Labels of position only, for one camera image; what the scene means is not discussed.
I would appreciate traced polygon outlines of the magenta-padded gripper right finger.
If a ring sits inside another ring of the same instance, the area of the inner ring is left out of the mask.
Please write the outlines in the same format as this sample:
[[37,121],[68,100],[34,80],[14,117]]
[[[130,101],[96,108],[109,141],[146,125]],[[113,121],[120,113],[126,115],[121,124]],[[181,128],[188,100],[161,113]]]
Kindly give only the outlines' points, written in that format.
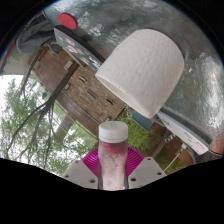
[[166,176],[152,157],[144,157],[129,147],[126,161],[126,176],[129,189],[143,187]]

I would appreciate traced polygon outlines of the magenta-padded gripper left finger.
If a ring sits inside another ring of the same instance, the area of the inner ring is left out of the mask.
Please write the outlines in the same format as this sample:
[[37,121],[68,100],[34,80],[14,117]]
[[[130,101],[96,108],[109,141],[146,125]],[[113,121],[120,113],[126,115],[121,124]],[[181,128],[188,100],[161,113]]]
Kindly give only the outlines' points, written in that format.
[[81,160],[74,160],[62,174],[62,178],[78,186],[97,189],[100,177],[98,150],[94,149]]

